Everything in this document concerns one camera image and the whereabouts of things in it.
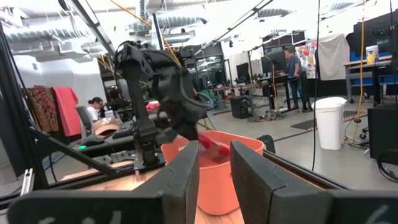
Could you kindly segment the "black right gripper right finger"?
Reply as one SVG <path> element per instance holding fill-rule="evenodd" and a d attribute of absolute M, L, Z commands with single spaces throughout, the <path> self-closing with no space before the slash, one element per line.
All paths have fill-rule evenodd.
<path fill-rule="evenodd" d="M 230 156 L 245 223 L 397 224 L 396 191 L 321 189 L 239 141 Z"/>

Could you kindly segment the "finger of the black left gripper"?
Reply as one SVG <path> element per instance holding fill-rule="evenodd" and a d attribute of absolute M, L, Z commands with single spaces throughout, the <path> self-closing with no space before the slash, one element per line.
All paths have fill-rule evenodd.
<path fill-rule="evenodd" d="M 177 137 L 178 132 L 172 128 L 161 129 L 156 135 L 156 141 L 159 144 L 167 144 L 173 142 Z"/>
<path fill-rule="evenodd" d="M 198 140 L 198 131 L 196 123 L 183 123 L 178 128 L 179 135 L 188 139 L 189 141 Z"/>

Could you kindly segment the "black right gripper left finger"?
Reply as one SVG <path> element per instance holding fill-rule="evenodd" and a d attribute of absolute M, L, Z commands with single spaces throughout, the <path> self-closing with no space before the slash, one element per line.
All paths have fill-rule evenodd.
<path fill-rule="evenodd" d="M 38 190 L 7 211 L 10 224 L 194 223 L 199 182 L 198 141 L 189 142 L 134 190 Z"/>

